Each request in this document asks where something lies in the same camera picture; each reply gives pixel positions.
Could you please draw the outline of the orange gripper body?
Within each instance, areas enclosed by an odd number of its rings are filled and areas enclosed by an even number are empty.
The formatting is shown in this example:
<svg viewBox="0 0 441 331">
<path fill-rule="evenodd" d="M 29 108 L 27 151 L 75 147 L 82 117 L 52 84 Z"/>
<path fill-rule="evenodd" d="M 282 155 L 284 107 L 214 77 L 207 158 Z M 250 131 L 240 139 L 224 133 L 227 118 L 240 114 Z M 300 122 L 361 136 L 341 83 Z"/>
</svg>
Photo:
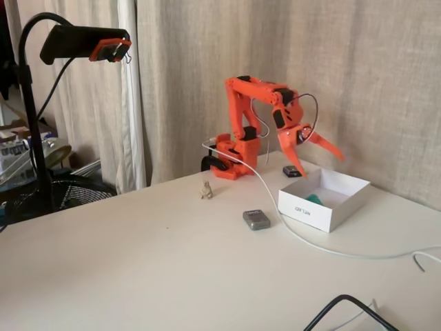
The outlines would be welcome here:
<svg viewBox="0 0 441 331">
<path fill-rule="evenodd" d="M 315 131 L 315 126 L 308 123 L 300 123 L 292 128 L 285 128 L 278 132 L 278 141 L 281 150 L 285 154 L 294 152 L 296 146 L 308 141 Z"/>
</svg>

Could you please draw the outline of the orange moving gripper finger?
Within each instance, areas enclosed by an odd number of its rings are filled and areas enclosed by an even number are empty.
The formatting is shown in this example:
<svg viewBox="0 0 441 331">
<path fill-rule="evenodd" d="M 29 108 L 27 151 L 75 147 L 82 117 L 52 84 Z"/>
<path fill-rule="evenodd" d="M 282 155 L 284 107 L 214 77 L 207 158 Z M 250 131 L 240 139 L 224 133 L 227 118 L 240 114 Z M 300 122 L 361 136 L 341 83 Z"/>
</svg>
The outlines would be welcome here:
<svg viewBox="0 0 441 331">
<path fill-rule="evenodd" d="M 330 143 L 328 140 L 323 138 L 318 133 L 314 132 L 311 134 L 309 138 L 309 142 L 315 143 L 316 145 L 320 146 L 321 148 L 326 149 L 330 153 L 332 153 L 334 156 L 339 158 L 341 161 L 345 160 L 345 157 L 343 153 L 340 151 L 340 149 L 335 146 L 334 144 Z"/>
</svg>

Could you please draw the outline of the orange fixed gripper finger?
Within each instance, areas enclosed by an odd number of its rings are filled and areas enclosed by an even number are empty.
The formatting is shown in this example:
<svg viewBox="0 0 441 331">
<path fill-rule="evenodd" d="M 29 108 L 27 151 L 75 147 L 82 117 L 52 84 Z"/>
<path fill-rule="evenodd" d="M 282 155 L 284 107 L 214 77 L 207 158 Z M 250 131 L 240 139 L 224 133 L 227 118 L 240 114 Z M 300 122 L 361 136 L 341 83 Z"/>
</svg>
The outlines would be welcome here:
<svg viewBox="0 0 441 331">
<path fill-rule="evenodd" d="M 291 164 L 297 168 L 299 173 L 301 173 L 301 175 L 304 178 L 307 178 L 307 172 L 303 168 L 303 166 L 302 166 L 302 164 L 300 162 L 300 159 L 298 158 L 298 154 L 297 154 L 297 151 L 296 151 L 297 145 L 296 144 L 291 144 L 291 143 L 282 143 L 280 146 L 281 146 L 282 152 L 289 159 Z"/>
</svg>

